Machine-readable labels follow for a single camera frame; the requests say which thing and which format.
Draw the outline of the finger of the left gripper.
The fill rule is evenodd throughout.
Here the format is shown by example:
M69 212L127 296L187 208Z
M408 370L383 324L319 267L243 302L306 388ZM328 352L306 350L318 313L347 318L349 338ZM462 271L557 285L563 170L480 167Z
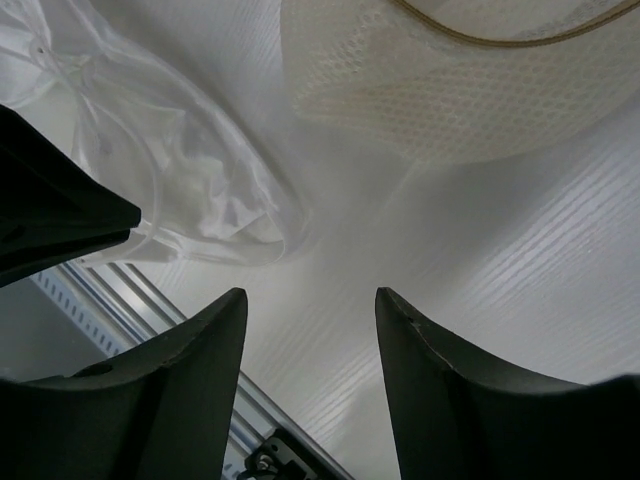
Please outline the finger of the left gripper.
M52 266L124 243L129 239L130 233L130 230L121 230L89 239L30 247L2 254L1 287Z
M17 112L1 108L1 214L64 228L129 231L140 209L102 186Z

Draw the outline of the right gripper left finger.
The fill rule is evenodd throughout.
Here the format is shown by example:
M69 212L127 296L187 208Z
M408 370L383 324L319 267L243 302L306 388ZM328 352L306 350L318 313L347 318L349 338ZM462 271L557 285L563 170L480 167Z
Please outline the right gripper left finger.
M218 479L248 317L234 288L68 376L1 384L5 479Z

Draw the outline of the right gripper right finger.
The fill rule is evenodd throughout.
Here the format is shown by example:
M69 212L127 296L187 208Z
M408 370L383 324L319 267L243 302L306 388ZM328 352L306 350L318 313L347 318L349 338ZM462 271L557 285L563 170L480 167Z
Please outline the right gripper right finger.
M639 379L580 385L438 325L389 288L377 338L405 479L635 479Z

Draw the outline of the white bra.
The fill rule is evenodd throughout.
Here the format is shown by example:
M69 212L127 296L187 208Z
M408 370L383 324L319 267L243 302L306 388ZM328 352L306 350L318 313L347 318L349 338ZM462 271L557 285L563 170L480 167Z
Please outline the white bra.
M71 158L135 204L129 239L85 257L265 265L303 241L307 218L226 111L117 32L87 1L1 5L1 102L62 86L76 109Z

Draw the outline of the white round mesh laundry bag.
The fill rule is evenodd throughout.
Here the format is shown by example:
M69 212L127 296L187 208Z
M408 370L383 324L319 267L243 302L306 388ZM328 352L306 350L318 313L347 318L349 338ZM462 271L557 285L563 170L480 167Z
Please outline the white round mesh laundry bag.
M551 146L639 89L635 1L285 1L280 36L300 116L415 160Z

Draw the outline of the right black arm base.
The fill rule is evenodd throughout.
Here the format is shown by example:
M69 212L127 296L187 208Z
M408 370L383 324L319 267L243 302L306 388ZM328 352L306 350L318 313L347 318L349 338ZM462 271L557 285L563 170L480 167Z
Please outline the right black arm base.
M271 437L247 457L245 469L237 478L317 480L320 474L304 448Z

